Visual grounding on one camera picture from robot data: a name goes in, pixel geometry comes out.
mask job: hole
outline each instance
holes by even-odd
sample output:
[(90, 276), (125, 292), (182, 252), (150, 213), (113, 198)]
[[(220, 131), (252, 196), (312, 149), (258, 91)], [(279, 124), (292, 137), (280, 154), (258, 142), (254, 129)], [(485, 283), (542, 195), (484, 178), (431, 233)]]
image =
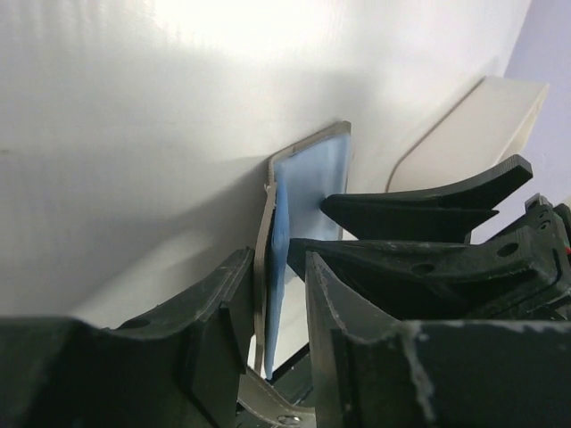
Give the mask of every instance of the hole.
[(420, 265), (415, 265), (412, 267), (411, 271), (415, 275), (427, 275), (436, 269), (434, 265), (430, 263), (421, 263)]
[(133, 318), (121, 324), (118, 330), (147, 327), (149, 324), (151, 324), (151, 321), (146, 318)]
[(497, 254), (500, 257), (508, 257), (510, 254), (513, 254), (514, 252), (516, 252), (518, 248), (519, 248), (518, 243), (508, 243), (508, 244), (504, 245), (503, 247), (501, 247), (498, 250)]

